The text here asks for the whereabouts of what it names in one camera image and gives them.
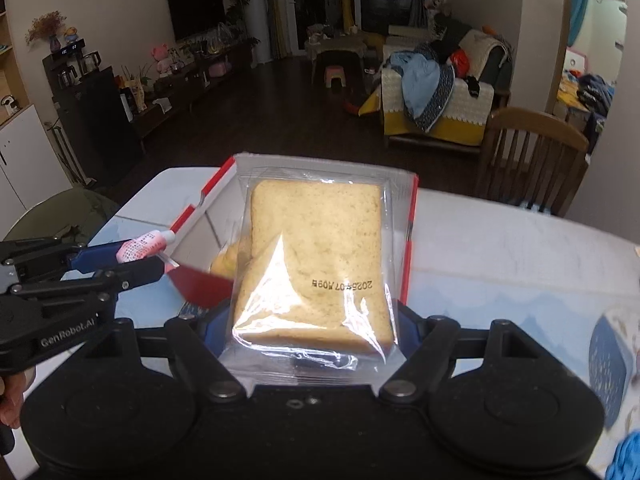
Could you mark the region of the person left hand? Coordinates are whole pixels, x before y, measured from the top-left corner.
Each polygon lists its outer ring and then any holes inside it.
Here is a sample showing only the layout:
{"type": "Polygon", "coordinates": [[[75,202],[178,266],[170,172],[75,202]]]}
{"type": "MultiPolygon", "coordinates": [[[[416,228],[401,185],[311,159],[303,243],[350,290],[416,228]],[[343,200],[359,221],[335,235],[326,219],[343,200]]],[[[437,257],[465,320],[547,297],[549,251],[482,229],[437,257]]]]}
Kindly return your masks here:
{"type": "Polygon", "coordinates": [[[29,368],[24,372],[1,378],[0,419],[3,425],[12,429],[21,426],[21,410],[24,404],[25,392],[35,380],[35,369],[29,368]]]}

